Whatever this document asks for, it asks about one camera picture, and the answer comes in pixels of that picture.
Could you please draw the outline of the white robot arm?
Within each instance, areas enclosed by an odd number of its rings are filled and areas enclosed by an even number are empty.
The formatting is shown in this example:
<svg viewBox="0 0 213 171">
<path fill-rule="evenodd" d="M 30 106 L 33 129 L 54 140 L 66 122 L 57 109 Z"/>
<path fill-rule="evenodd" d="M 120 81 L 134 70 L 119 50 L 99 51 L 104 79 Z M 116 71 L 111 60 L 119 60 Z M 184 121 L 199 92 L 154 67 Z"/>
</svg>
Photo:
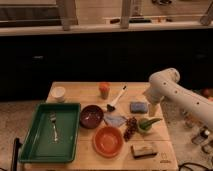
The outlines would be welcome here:
<svg viewBox="0 0 213 171">
<path fill-rule="evenodd" d="M 175 68 L 153 73 L 144 95 L 149 103 L 157 105 L 164 97 L 180 105 L 213 130 L 213 102 L 178 84 L 180 74 Z"/>
</svg>

